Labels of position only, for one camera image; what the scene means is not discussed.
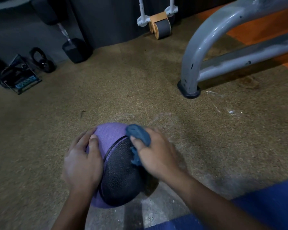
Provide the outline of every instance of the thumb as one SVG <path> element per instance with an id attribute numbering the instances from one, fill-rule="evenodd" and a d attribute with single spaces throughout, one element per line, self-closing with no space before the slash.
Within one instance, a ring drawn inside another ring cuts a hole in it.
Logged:
<path id="1" fill-rule="evenodd" d="M 141 151 L 143 148 L 146 148 L 145 144 L 140 139 L 136 139 L 134 136 L 130 136 L 130 140 L 133 144 L 133 146 L 139 151 Z"/>
<path id="2" fill-rule="evenodd" d="M 91 135 L 90 140 L 88 142 L 88 147 L 89 147 L 88 158 L 91 158 L 96 154 L 100 155 L 98 136 L 96 136 L 95 134 Z"/>

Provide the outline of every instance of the blue mat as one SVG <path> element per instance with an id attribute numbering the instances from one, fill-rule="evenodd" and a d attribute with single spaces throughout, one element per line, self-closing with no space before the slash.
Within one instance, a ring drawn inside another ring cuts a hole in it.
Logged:
<path id="1" fill-rule="evenodd" d="M 267 226 L 274 229 L 288 229 L 288 181 L 254 191 L 233 199 L 232 202 Z M 200 230 L 205 228 L 194 215 L 190 214 L 146 229 Z"/>

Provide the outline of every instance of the left hand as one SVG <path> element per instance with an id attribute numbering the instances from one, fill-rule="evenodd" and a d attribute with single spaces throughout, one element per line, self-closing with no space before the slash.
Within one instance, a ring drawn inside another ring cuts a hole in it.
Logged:
<path id="1" fill-rule="evenodd" d="M 92 197 L 100 183 L 104 162 L 95 131 L 94 127 L 78 135 L 65 155 L 62 178 L 70 193 L 82 193 Z"/>

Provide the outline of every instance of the hand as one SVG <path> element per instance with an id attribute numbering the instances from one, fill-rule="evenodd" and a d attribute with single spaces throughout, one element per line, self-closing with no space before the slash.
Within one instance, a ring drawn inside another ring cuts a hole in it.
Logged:
<path id="1" fill-rule="evenodd" d="M 82 132 L 70 145 L 64 158 L 62 178 L 70 193 L 93 196 L 104 171 L 96 128 Z"/>
<path id="2" fill-rule="evenodd" d="M 175 157 L 176 151 L 159 129 L 145 129 L 150 135 L 150 147 L 146 147 L 140 139 L 130 137 L 133 145 L 138 150 L 144 168 L 154 177 L 166 182 L 171 178 L 171 174 L 180 171 Z"/>

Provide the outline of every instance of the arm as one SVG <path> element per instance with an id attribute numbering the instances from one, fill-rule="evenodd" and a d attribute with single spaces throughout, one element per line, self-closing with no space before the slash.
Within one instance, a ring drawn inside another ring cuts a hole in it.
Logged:
<path id="1" fill-rule="evenodd" d="M 158 129 L 147 128 L 150 147 L 131 137 L 145 169 L 170 186 L 205 225 L 212 229 L 268 229 L 230 201 L 216 194 L 190 175 L 175 161 L 175 147 Z"/>
<path id="2" fill-rule="evenodd" d="M 75 138 L 65 155 L 62 178 L 69 196 L 52 230 L 84 229 L 91 199 L 104 170 L 95 128 Z"/>

